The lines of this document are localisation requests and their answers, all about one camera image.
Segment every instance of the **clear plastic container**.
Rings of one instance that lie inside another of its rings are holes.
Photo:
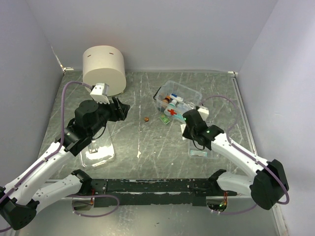
[[[103,134],[102,132],[103,129],[98,131],[94,138],[101,136],[93,140],[91,144],[80,152],[81,165],[86,170],[100,168],[115,159],[114,147],[108,127],[106,127]]]
[[[189,140],[188,143],[188,155],[191,158],[202,158],[202,159],[219,159],[220,155],[214,151],[211,151],[205,147],[204,150],[203,146],[199,145],[197,142],[193,144],[192,140]]]
[[[170,112],[171,116],[169,117],[173,117],[174,119],[185,123],[183,113],[187,111],[187,107],[192,109],[194,106],[199,105],[202,99],[202,94],[196,90],[169,80],[159,89],[156,95],[157,109],[159,111],[164,112],[164,110],[167,109],[168,103],[163,102],[162,100],[171,94],[175,94],[183,98],[185,104],[184,106],[181,106],[181,102],[178,103],[177,107],[173,108],[173,111]]]

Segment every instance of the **scratched table surface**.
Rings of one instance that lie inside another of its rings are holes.
[[[49,121],[40,155],[60,133],[61,93],[69,81],[82,81],[82,72],[67,72],[62,80]],[[115,161],[101,168],[87,170],[92,178],[203,178],[218,169],[243,174],[224,156],[217,160],[191,158],[188,154],[188,140],[181,138],[181,122],[171,120],[167,125],[159,119],[161,112],[156,109],[153,95],[168,80],[178,82],[202,93],[203,98],[221,94],[236,104],[237,95],[232,78],[227,73],[190,72],[128,72],[127,86],[117,97],[131,106],[127,119],[108,122],[109,132],[115,151]],[[88,91],[80,85],[70,86],[65,99],[65,124],[74,117],[79,104],[91,99]],[[222,98],[212,98],[204,104],[209,108],[208,122],[223,130],[227,129],[239,114],[232,104]],[[230,132],[231,138],[249,149],[245,125],[239,123]],[[80,158],[69,160],[51,179],[63,179],[73,170],[83,169]]]
[[[67,72],[61,83],[41,154],[60,132],[61,91],[66,82],[82,80],[82,72]],[[181,138],[179,121],[165,125],[152,99],[157,89],[173,80],[202,93],[203,97],[221,94],[237,101],[233,79],[226,73],[189,72],[129,72],[127,87],[118,97],[131,106],[122,122],[108,122],[116,160],[107,166],[86,171],[92,178],[197,178],[209,177],[218,169],[243,174],[228,159],[192,159],[188,155],[188,140]],[[87,90],[71,86],[66,93],[65,122],[73,116],[81,101],[90,99]],[[207,101],[208,122],[227,129],[240,112],[228,102],[214,98]],[[230,136],[249,149],[245,125],[240,119]],[[62,179],[71,171],[82,169],[79,157],[73,158],[51,179]],[[229,198],[226,211],[236,212],[253,206],[249,198]],[[94,208],[85,214],[104,214],[112,207]],[[116,212],[102,218],[83,218],[72,213],[71,200],[58,201],[45,210],[19,236],[278,236],[273,212],[259,207],[236,216],[211,214],[206,206],[154,205],[120,206]]]

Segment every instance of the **beige cylindrical container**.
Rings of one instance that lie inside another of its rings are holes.
[[[95,46],[83,54],[83,82],[88,85],[106,83],[108,96],[126,88],[125,64],[122,53],[111,46]]]

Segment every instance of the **purple cable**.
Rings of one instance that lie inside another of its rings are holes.
[[[10,226],[10,227],[8,227],[8,228],[6,228],[6,229],[4,229],[4,230],[0,230],[0,233],[4,233],[4,232],[6,232],[6,231],[8,231],[8,230],[10,230],[10,229],[12,229],[12,227]]]
[[[49,154],[47,157],[45,157],[46,160],[49,160],[51,157],[53,157],[54,155],[56,155],[60,149],[63,146],[63,141],[64,141],[64,100],[65,100],[65,92],[68,88],[69,85],[71,84],[78,84],[78,85],[83,85],[89,89],[92,90],[92,86],[85,84],[83,82],[79,82],[79,81],[70,81],[68,83],[66,83],[66,85],[63,88],[63,92],[62,92],[62,96],[61,96],[61,140],[60,140],[60,145],[59,147],[56,149],[56,151],[54,151],[53,153]],[[0,203],[3,202],[3,200],[10,196],[15,189],[17,189],[26,179],[27,177],[29,177],[41,164],[43,164],[45,161],[40,161],[38,162],[35,166],[33,166],[33,168],[31,168],[15,185],[14,188],[11,188],[5,195],[3,195],[3,197],[0,199]]]
[[[69,195],[69,197],[75,197],[75,198],[114,198],[114,199],[116,199],[116,201],[117,201],[116,207],[113,210],[111,210],[110,212],[105,213],[103,215],[85,215],[85,214],[80,214],[74,209],[74,202],[72,203],[72,210],[73,210],[74,214],[79,215],[79,216],[83,216],[83,217],[89,217],[89,218],[98,218],[98,217],[107,216],[107,215],[113,213],[114,211],[116,211],[118,209],[118,207],[119,207],[119,204],[120,204],[120,201],[119,201],[119,199],[116,196],[114,196],[114,195],[107,195],[107,194],[93,195],[93,196]]]
[[[225,97],[225,96],[223,96],[223,95],[212,95],[212,96],[209,96],[209,97],[207,97],[206,99],[203,99],[203,100],[200,102],[201,105],[203,105],[203,103],[204,103],[205,101],[207,101],[208,99],[213,98],[213,97],[224,98],[225,100],[227,100],[227,101],[229,101],[230,103],[232,103],[234,109],[237,111],[237,106],[236,106],[236,104],[235,104],[231,99],[229,99],[229,98],[227,98],[227,97]],[[250,154],[248,154],[247,152],[245,152],[244,150],[240,149],[238,146],[236,146],[235,144],[233,144],[233,143],[231,142],[231,140],[230,140],[230,137],[229,137],[228,134],[229,134],[229,132],[232,130],[232,128],[237,124],[237,121],[238,121],[238,116],[236,116],[234,123],[227,129],[227,131],[226,131],[226,138],[227,138],[228,142],[231,144],[232,147],[234,147],[234,148],[237,149],[239,152],[241,152],[242,154],[246,155],[246,156],[249,157],[251,160],[253,160],[254,162],[256,162],[256,159],[255,159],[252,155],[250,155]],[[264,165],[263,163],[261,163],[260,161],[257,161],[257,163],[258,163],[260,166],[262,166],[262,167],[277,181],[277,183],[278,183],[278,184],[280,185],[280,187],[282,188],[282,190],[283,190],[283,192],[284,192],[284,194],[285,194],[286,200],[285,200],[285,202],[277,202],[277,203],[278,203],[278,204],[282,204],[282,205],[288,204],[289,201],[290,201],[290,197],[289,197],[289,194],[288,194],[288,192],[287,192],[287,190],[286,190],[284,184],[280,181],[280,179],[279,179],[267,166],[265,166],[265,165]],[[252,207],[250,207],[250,208],[248,208],[248,209],[246,209],[246,210],[243,210],[243,211],[238,211],[238,212],[226,212],[226,213],[223,213],[223,212],[221,213],[221,212],[220,212],[220,214],[225,214],[225,215],[241,214],[241,213],[244,213],[244,212],[247,212],[247,211],[250,211],[250,210],[254,209],[256,206],[257,206],[257,205],[255,204],[254,206],[252,206]]]

